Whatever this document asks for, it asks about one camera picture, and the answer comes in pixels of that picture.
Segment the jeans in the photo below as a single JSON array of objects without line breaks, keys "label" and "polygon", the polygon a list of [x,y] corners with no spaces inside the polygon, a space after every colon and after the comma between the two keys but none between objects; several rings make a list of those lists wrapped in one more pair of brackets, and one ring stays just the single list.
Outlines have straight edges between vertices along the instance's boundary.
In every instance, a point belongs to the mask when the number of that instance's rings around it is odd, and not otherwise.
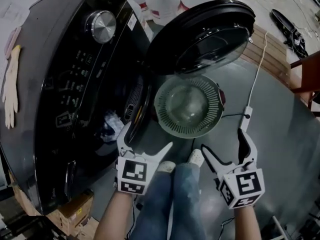
[{"label": "jeans", "polygon": [[167,240],[173,203],[170,240],[205,240],[200,218],[200,168],[193,163],[176,166],[173,173],[157,171],[129,240]]}]

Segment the shoe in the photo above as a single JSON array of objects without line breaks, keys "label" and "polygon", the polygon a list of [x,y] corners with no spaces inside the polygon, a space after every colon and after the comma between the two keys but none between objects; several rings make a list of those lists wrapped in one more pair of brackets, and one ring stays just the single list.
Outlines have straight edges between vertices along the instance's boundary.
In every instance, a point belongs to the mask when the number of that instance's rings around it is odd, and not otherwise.
[{"label": "shoe", "polygon": [[202,164],[204,163],[205,158],[202,155],[202,152],[200,149],[195,149],[194,151],[192,151],[191,155],[189,156],[188,159],[188,163],[190,164],[195,164],[199,167],[202,166]]},{"label": "shoe", "polygon": [[162,163],[159,164],[156,171],[157,172],[172,173],[175,168],[176,168],[176,164],[174,162],[163,161]]}]

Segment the open lid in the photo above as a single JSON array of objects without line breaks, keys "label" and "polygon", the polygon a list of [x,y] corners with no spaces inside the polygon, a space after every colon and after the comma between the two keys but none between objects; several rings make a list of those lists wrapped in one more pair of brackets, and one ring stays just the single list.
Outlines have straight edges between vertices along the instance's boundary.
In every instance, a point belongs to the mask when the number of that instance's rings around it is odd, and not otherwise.
[{"label": "open lid", "polygon": [[169,22],[151,42],[146,56],[158,75],[202,74],[236,60],[253,33],[254,11],[236,0],[195,6]]}]

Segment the wire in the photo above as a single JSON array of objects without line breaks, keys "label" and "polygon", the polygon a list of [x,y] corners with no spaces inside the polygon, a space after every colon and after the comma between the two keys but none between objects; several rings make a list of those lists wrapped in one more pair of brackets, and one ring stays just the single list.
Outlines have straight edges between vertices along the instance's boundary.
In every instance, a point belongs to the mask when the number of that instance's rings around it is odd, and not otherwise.
[{"label": "wire", "polygon": [[195,144],[195,140],[196,140],[196,138],[194,138],[194,139],[192,140],[192,144],[191,144],[191,151],[190,151],[190,153],[192,153],[192,151],[194,151],[194,144]]},{"label": "wire", "polygon": [[294,22],[292,22],[292,24],[295,26],[295,28],[296,29],[298,29],[298,30],[305,30],[304,28],[302,28],[302,27],[298,27]]},{"label": "wire", "polygon": [[226,114],[221,116],[221,118],[226,118],[226,117],[233,117],[233,116],[245,116],[245,118],[249,119],[250,115],[249,114],[244,114],[244,113],[238,113],[238,114]]},{"label": "wire", "polygon": [[254,87],[255,87],[255,84],[256,84],[256,81],[257,81],[257,77],[258,77],[258,74],[259,74],[259,71],[260,71],[260,67],[261,67],[262,61],[264,60],[264,57],[265,57],[265,52],[266,52],[266,48],[267,48],[267,45],[268,45],[268,42],[267,42],[267,34],[268,34],[268,31],[265,32],[265,35],[264,35],[265,46],[264,46],[264,48],[263,48],[262,57],[261,57],[261,60],[260,60],[258,69],[257,69],[257,71],[256,71],[256,74],[255,74],[255,78],[254,78],[252,87],[251,87],[251,91],[250,91],[250,95],[249,95],[247,107],[250,106],[250,101],[251,101],[252,92],[253,92],[253,90],[254,90]]},{"label": "wire", "polygon": [[292,236],[291,236],[291,235],[289,234],[289,232],[287,231],[286,226],[285,226],[283,229],[284,229],[284,231],[286,232],[286,234],[290,237],[290,239],[293,240]]},{"label": "wire", "polygon": [[235,217],[228,218],[228,219],[226,219],[225,221],[223,221],[223,222],[221,223],[221,231],[220,231],[220,235],[219,235],[218,240],[221,240],[221,236],[222,236],[222,234],[223,234],[223,232],[224,232],[225,225],[229,224],[229,223],[232,222],[234,219],[235,219]]},{"label": "wire", "polygon": [[294,3],[296,4],[296,6],[298,6],[298,8],[300,9],[300,11],[302,12],[302,14],[303,14],[303,16],[304,16],[304,18],[305,18],[305,21],[306,21],[306,23],[308,23],[308,26],[309,26],[309,28],[311,29],[311,31],[313,31],[313,32],[316,33],[317,31],[315,31],[315,30],[311,27],[309,21],[307,20],[307,17],[306,17],[306,15],[305,15],[304,11],[301,9],[301,7],[299,6],[299,4],[298,4],[295,0],[292,0],[292,1],[294,1]]},{"label": "wire", "polygon": [[126,234],[125,240],[129,240],[129,237],[131,235],[132,229],[134,228],[135,223],[136,223],[135,203],[136,203],[137,198],[138,198],[138,195],[136,195],[134,200],[133,200],[133,204],[132,204],[132,220],[133,220],[133,223],[132,223],[132,226],[131,226],[130,230]]}]

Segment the rubber glove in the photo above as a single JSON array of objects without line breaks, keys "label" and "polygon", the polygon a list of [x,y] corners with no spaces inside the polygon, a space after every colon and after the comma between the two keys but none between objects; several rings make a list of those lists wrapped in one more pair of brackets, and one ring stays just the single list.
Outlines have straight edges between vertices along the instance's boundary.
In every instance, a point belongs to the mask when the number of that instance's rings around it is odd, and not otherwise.
[{"label": "rubber glove", "polygon": [[4,102],[5,126],[15,127],[15,112],[18,112],[17,76],[21,46],[17,45],[11,51],[11,60],[5,74],[2,102]]}]

